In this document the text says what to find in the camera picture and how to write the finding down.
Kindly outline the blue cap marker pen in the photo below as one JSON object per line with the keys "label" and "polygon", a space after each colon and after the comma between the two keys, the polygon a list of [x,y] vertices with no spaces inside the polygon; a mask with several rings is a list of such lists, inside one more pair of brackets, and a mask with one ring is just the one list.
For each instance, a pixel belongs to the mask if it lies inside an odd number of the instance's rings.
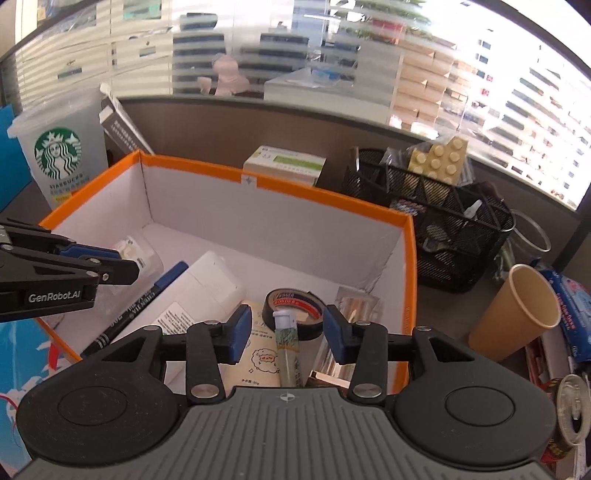
{"label": "blue cap marker pen", "polygon": [[177,262],[158,278],[153,285],[125,309],[97,338],[80,354],[85,359],[110,345],[116,337],[137,318],[165,289],[188,269],[184,261]]}

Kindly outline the red drink can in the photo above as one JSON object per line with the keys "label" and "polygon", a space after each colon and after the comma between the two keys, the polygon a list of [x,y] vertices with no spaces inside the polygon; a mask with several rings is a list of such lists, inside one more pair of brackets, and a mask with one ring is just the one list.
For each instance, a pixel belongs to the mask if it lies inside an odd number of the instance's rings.
{"label": "red drink can", "polygon": [[544,391],[556,412],[556,427],[542,456],[542,462],[550,464],[585,443],[590,433],[590,394],[586,382],[575,374],[552,379]]}

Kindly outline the orange cardboard box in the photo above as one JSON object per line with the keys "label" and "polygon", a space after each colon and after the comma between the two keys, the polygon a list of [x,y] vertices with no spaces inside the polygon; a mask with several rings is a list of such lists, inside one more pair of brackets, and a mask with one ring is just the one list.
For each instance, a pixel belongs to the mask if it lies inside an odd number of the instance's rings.
{"label": "orange cardboard box", "polygon": [[320,188],[137,152],[54,210],[43,226],[104,247],[138,232],[165,266],[214,251],[255,301],[281,287],[331,301],[339,286],[353,287],[381,300],[391,332],[415,327],[412,218]]}

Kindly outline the blue tissue pack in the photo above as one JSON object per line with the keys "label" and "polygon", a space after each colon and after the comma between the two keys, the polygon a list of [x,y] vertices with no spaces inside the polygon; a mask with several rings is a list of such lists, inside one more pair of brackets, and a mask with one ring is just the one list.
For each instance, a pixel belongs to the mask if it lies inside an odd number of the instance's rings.
{"label": "blue tissue pack", "polygon": [[579,282],[554,270],[541,274],[553,288],[561,310],[560,325],[577,363],[590,361],[590,294]]}

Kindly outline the black white carton box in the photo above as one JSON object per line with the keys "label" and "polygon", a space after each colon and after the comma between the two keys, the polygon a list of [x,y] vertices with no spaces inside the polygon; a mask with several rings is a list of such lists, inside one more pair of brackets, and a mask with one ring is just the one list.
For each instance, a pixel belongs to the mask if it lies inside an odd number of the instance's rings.
{"label": "black white carton box", "polygon": [[153,155],[154,151],[133,123],[106,83],[99,85],[102,96],[99,123],[107,137],[127,155],[135,151]]}

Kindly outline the black tape roll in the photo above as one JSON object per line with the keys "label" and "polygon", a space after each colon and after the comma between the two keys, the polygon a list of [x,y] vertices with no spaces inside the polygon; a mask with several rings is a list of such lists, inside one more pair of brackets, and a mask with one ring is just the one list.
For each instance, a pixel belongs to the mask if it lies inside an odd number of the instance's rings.
{"label": "black tape roll", "polygon": [[297,320],[297,334],[301,341],[315,340],[322,335],[325,303],[310,291],[279,288],[270,291],[263,303],[262,318],[270,330],[276,330],[273,314],[281,309],[307,314],[304,321]]}

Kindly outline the green white medicine box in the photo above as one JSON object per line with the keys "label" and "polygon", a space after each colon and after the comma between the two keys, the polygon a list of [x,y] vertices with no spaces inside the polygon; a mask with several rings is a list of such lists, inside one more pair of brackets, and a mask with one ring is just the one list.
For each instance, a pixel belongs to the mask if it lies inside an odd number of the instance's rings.
{"label": "green white medicine box", "polygon": [[315,186],[325,166],[325,157],[270,146],[259,146],[242,169],[305,186]]}

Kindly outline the beige building brick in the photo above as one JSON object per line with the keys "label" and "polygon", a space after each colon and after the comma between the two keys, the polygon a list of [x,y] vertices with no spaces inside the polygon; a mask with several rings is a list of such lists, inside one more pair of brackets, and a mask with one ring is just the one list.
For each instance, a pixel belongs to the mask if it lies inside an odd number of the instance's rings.
{"label": "beige building brick", "polygon": [[411,150],[407,169],[456,186],[467,158],[468,141],[455,136],[445,143],[422,143]]}

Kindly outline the cream cosmetic tube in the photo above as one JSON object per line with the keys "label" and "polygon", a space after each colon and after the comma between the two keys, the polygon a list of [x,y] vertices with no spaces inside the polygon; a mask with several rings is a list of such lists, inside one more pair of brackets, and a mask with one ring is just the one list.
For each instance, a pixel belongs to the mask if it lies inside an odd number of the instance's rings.
{"label": "cream cosmetic tube", "polygon": [[246,301],[252,309],[252,332],[238,364],[222,365],[225,393],[239,386],[280,387],[280,368],[276,364],[276,336],[263,322],[263,304]]}

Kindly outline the clear glass jar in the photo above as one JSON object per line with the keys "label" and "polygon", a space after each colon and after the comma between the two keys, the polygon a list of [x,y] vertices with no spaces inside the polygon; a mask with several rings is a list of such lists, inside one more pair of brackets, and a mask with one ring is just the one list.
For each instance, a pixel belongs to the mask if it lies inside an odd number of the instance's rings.
{"label": "clear glass jar", "polygon": [[512,231],[514,244],[523,252],[543,256],[551,250],[551,241],[544,229],[530,216],[519,210],[512,210],[515,226]]}

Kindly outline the black mesh organizer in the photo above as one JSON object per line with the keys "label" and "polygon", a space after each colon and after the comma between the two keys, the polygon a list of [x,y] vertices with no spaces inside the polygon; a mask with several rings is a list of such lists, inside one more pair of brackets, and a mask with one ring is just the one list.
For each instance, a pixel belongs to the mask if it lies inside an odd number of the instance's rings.
{"label": "black mesh organizer", "polygon": [[412,217],[421,284],[470,291],[513,231],[514,214],[483,183],[447,185],[387,164],[385,154],[359,150],[346,167],[342,193]]}

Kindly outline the brown paper cup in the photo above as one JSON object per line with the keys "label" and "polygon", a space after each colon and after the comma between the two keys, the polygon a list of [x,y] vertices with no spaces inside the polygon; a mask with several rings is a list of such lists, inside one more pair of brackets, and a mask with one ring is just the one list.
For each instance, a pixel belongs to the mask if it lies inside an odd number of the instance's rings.
{"label": "brown paper cup", "polygon": [[559,302],[550,283],[533,267],[517,264],[470,332],[468,345],[499,362],[555,328],[560,319]]}

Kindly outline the white plastic device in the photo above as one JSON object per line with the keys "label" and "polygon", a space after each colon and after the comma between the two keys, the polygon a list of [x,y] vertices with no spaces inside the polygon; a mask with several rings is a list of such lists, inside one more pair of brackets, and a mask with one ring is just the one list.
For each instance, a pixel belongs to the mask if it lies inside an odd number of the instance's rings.
{"label": "white plastic device", "polygon": [[245,299],[245,285],[224,259],[207,251],[153,300],[115,338],[116,341],[148,325],[164,335],[183,334],[206,320],[225,322]]}

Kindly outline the Starbucks plastic cup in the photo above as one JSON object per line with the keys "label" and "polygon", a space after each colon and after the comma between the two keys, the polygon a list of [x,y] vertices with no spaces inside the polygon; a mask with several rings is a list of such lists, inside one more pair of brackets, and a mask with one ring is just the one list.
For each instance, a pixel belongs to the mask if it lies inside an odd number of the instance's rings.
{"label": "Starbucks plastic cup", "polygon": [[53,209],[108,168],[102,99],[97,86],[57,94],[25,108],[7,129]]}

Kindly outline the blue paper bag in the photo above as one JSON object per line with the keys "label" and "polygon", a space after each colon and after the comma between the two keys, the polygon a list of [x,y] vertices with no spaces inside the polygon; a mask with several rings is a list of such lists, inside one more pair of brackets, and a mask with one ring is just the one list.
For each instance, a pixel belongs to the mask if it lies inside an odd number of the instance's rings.
{"label": "blue paper bag", "polygon": [[7,130],[14,120],[11,105],[0,110],[0,210],[3,211],[27,187],[32,177],[17,139]]}

